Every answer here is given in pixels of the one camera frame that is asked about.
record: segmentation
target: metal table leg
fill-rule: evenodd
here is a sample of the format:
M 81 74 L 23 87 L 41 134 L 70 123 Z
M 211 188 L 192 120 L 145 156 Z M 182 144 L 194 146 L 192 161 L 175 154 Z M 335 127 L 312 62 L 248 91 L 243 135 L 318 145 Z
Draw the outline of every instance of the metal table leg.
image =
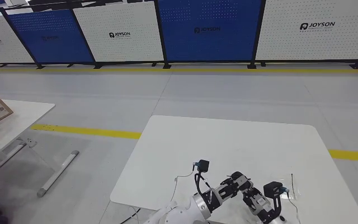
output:
M 55 172 L 50 179 L 44 184 L 44 186 L 37 192 L 37 196 L 39 198 L 42 198 L 48 189 L 53 185 L 53 183 L 56 181 L 56 179 L 61 175 L 61 173 L 66 169 L 66 167 L 72 162 L 72 160 L 78 155 L 79 152 L 77 150 L 73 151 L 63 162 L 61 169 L 57 172 Z

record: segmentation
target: pegboard panel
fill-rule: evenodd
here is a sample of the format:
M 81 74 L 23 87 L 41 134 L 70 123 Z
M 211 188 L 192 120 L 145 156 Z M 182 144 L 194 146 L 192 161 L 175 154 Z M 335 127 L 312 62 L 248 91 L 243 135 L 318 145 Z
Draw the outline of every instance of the pegboard panel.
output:
M 9 15 L 39 63 L 93 62 L 70 10 Z
M 159 0 L 168 60 L 251 60 L 261 0 Z
M 256 59 L 358 59 L 358 1 L 267 0 Z
M 33 63 L 3 16 L 0 16 L 0 63 Z
M 163 60 L 153 2 L 74 9 L 98 62 Z

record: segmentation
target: white pegboard panel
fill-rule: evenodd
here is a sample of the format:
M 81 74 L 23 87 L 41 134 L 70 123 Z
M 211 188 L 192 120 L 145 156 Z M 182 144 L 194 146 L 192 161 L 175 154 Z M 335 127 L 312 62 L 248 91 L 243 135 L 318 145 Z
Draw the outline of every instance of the white pegboard panel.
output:
M 74 13 L 97 62 L 163 60 L 154 2 L 76 8 Z
M 0 16 L 0 63 L 33 63 L 3 16 Z
M 358 0 L 267 0 L 256 59 L 358 59 Z

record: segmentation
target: blue pegboard panel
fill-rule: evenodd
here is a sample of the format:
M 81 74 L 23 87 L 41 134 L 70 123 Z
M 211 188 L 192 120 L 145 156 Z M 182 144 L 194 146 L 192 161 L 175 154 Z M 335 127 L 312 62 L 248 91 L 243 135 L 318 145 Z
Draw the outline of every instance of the blue pegboard panel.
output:
M 251 60 L 261 0 L 158 0 L 168 60 Z
M 9 15 L 39 63 L 93 62 L 70 10 Z

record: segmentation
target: white wire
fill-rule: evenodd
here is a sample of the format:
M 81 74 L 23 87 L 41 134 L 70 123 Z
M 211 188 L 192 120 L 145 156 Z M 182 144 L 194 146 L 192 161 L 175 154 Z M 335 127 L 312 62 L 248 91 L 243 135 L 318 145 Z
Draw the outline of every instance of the white wire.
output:
M 136 215 L 136 221 L 137 221 L 137 223 L 139 224 L 139 218 L 138 218 L 138 214 L 137 214 L 135 208 L 134 208 L 133 206 L 129 206 L 129 208 L 132 208 L 132 209 L 134 210 L 135 215 Z
M 296 218 L 297 218 L 298 222 L 301 224 L 300 217 L 298 216 L 298 207 L 291 201 L 289 193 L 287 193 L 287 198 L 288 198 L 289 202 L 296 208 Z
M 176 191 L 176 189 L 177 189 L 178 178 L 187 178 L 188 176 L 192 175 L 192 173 L 193 173 L 193 172 L 194 172 L 194 170 L 193 170 L 190 174 L 188 174 L 188 175 L 186 175 L 186 176 L 177 176 L 176 178 L 174 178 L 174 181 L 175 181 L 175 188 L 174 188 L 174 192 L 173 192 L 172 199 L 170 199 L 170 201 L 172 201 L 172 200 L 173 200 L 173 198 L 174 198 L 175 191 Z

